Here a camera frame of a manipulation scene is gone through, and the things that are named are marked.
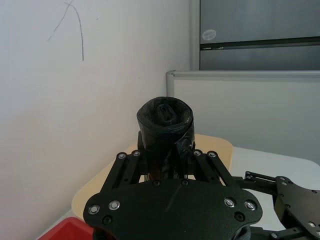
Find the black mechanical linkage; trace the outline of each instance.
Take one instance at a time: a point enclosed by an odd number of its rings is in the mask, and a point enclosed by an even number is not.
[[[194,149],[183,178],[152,179],[140,144],[120,152],[83,218],[96,240],[312,240],[320,239],[320,191],[284,176],[247,171],[231,176],[215,151]],[[272,195],[282,231],[250,227],[262,217],[258,199],[245,189]]]

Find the sticker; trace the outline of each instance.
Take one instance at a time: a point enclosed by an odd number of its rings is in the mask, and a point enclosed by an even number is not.
[[[216,30],[209,29],[207,31],[204,31],[204,33],[202,33],[202,38],[203,38],[203,40],[209,41],[209,40],[214,39],[216,37],[216,35],[217,35]]]

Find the wrapped object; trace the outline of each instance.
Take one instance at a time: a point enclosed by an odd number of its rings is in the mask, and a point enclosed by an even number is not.
[[[192,109],[177,98],[156,97],[136,116],[150,178],[184,178],[195,142]]]

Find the red container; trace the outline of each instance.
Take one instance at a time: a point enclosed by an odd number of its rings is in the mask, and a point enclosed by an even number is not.
[[[92,240],[93,228],[75,217],[68,217],[38,240]]]

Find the black plastic bag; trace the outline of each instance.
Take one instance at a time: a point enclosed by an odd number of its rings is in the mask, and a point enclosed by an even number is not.
[[[174,97],[156,97],[136,114],[152,179],[184,178],[195,142],[192,109]]]

